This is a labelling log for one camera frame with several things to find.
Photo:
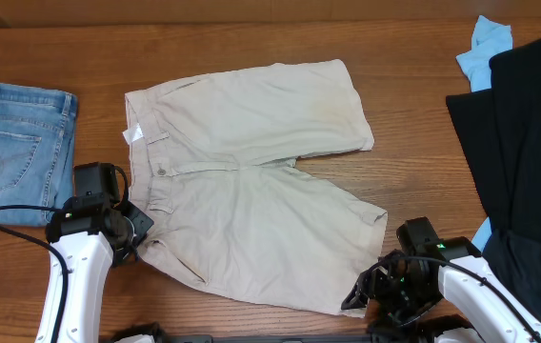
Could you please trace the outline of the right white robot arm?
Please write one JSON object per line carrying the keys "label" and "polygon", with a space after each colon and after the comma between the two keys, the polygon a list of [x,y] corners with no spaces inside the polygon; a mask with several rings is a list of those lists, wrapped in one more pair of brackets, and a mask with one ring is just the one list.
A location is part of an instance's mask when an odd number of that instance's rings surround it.
{"label": "right white robot arm", "polygon": [[400,249],[362,271],[344,310],[370,302],[380,315],[373,338],[397,342],[541,342],[541,316],[499,280],[466,237],[397,233]]}

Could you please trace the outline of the beige khaki shorts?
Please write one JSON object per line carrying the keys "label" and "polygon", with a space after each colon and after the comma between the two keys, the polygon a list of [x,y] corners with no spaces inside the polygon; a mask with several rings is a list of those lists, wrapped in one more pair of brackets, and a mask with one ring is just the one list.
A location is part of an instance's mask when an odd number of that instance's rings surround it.
{"label": "beige khaki shorts", "polygon": [[369,151],[340,60],[207,73],[125,96],[139,254],[201,292],[332,315],[379,256],[387,212],[299,171]]}

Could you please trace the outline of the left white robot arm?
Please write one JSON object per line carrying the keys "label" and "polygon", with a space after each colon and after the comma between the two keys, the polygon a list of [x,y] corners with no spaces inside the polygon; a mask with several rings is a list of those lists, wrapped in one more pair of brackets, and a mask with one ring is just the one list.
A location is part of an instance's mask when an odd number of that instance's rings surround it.
{"label": "left white robot arm", "polygon": [[37,342],[96,342],[110,268],[137,255],[153,220],[130,201],[74,196],[46,227],[50,280]]}

